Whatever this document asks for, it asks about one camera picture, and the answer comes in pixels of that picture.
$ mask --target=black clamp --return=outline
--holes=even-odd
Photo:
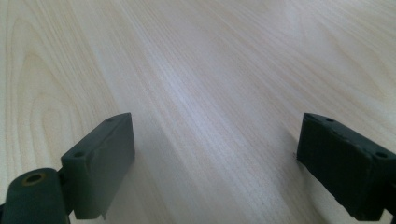
[[[134,159],[131,114],[106,119],[62,157],[62,169],[37,169],[16,178],[0,206],[0,223],[66,224],[105,217]]]
[[[396,215],[396,155],[347,126],[304,114],[297,160],[357,220]]]

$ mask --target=screw hole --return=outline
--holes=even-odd
[[[76,158],[82,157],[82,156],[84,156],[84,153],[83,153],[83,152],[76,152],[76,153],[74,154],[74,157],[76,157]]]
[[[387,158],[388,157],[388,155],[383,153],[383,152],[376,152],[375,155],[377,157],[381,157],[381,158]]]
[[[28,175],[28,176],[26,176],[26,178],[24,178],[22,180],[22,184],[24,186],[32,186],[32,185],[35,185],[35,184],[41,182],[45,177],[46,177],[46,174],[44,174],[44,173]]]

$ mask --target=light wood surface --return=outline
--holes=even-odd
[[[73,223],[355,223],[293,153],[304,112],[396,152],[396,3],[0,0],[0,85],[0,203],[131,112],[107,221]]]

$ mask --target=black plastic part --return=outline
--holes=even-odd
[[[105,217],[133,160],[131,114],[106,119],[62,156],[59,172],[43,168],[15,179],[0,224],[69,223],[73,210],[77,219]]]
[[[297,159],[357,220],[379,220],[396,203],[396,156],[333,119],[304,114]]]
[[[9,185],[1,224],[17,223],[69,223],[55,170],[34,170]]]
[[[66,207],[78,219],[104,216],[133,159],[131,114],[103,121],[62,156]]]

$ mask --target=table surface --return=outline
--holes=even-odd
[[[107,221],[73,223],[354,223],[295,160],[302,117],[395,152],[395,55],[389,0],[0,0],[0,202],[131,112]]]

